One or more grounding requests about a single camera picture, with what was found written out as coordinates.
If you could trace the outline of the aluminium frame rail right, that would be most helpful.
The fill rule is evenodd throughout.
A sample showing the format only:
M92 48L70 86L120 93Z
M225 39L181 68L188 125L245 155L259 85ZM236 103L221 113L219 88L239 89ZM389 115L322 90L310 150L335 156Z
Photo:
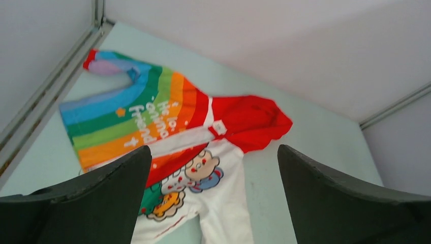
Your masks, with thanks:
M400 111L401 109L409 106L410 104L416 102L417 100L427 96L430 94L430 82L427 84L421 86L420 88L414 90L413 92L407 94L406 96L402 97L401 99L395 101L394 103L390 104L389 106L385 107L382 110L379 110L378 112L374 113L373 115L369 116L365 120L359 123L359 126L361 130L365 130L376 123L384 120L388 116Z

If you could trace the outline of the rainbow white red hooded jacket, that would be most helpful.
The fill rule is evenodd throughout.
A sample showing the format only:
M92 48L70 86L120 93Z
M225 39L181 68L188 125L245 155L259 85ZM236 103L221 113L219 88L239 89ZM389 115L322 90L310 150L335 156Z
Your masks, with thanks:
M83 67L132 82L59 107L84 172L150 148L132 243L156 243L195 217L203 243L253 243L243 157L291 129L277 104L254 95L212 97L179 72L115 51L93 49Z

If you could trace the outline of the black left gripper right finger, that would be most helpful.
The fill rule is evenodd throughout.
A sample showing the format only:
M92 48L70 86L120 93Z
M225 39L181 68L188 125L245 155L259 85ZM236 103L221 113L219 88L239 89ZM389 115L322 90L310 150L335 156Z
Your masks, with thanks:
M298 243L430 243L430 197L360 180L288 145L278 164Z

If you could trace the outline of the aluminium frame rail left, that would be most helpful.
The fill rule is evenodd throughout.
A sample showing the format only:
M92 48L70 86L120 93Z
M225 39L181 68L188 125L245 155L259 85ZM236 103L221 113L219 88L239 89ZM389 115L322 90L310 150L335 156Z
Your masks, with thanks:
M1 188L5 187L59 101L76 82L89 51L108 34L104 27L107 21L105 12L105 1L91 1L90 26L1 132Z

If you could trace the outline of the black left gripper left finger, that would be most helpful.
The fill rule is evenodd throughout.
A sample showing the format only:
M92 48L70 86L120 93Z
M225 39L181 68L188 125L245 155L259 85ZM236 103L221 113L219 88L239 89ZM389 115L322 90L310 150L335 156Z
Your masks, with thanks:
M28 195L1 198L1 243L130 243L151 166L142 146Z

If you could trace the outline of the aluminium frame rail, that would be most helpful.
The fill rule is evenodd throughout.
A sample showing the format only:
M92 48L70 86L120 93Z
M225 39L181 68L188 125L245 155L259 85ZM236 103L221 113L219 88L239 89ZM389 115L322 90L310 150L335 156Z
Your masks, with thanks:
M91 1L90 26L1 132L1 188L5 187L59 101L76 82L89 51L108 34L104 27L107 21L105 12L105 1Z
M401 109L409 106L410 104L416 102L417 100L427 96L430 94L430 82L427 84L421 86L420 88L414 90L413 92L407 94L406 96L402 97L401 99L395 101L394 103L390 104L389 106L385 107L382 110L379 110L378 112L374 113L373 115L369 116L365 120L359 123L359 126L361 130L365 130L376 123L384 120L388 116L400 111Z

